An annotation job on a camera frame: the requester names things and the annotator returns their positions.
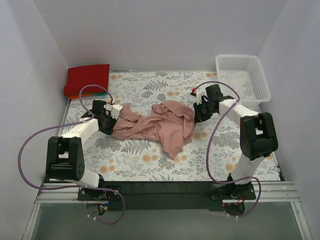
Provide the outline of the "pink t shirt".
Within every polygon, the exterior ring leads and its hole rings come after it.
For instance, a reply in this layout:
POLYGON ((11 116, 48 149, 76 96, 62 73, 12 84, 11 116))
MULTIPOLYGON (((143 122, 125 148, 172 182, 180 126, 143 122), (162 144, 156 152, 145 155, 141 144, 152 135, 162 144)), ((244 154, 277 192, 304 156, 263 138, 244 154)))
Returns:
POLYGON ((176 100, 165 100, 151 106, 150 115, 141 115, 125 104, 113 127, 112 137, 120 140, 149 140, 160 143, 174 159, 192 141, 195 111, 176 100))

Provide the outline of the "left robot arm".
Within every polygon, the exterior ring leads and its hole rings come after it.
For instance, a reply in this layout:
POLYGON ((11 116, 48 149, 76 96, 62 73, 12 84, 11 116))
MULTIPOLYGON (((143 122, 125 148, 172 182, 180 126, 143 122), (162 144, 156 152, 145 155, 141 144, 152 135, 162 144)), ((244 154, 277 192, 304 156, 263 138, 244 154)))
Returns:
POLYGON ((96 132, 111 135, 123 106, 94 100, 79 124, 61 136, 51 137, 47 145, 46 176, 50 180, 97 188, 100 176, 85 167, 84 143, 96 132))

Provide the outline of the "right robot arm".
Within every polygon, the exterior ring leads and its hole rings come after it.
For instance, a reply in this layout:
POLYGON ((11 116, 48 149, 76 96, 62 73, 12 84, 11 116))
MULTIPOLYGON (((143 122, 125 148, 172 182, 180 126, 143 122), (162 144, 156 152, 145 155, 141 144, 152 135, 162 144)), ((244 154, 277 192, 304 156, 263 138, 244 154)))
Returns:
POLYGON ((241 156, 227 180, 213 180, 209 192, 214 200, 256 198, 252 179, 260 163, 278 149, 278 139, 273 117, 270 113, 250 110, 240 103, 240 96, 223 95, 221 82, 209 81, 205 90, 195 87, 191 95, 195 123, 202 123, 219 114, 219 123, 228 118, 239 126, 241 156))

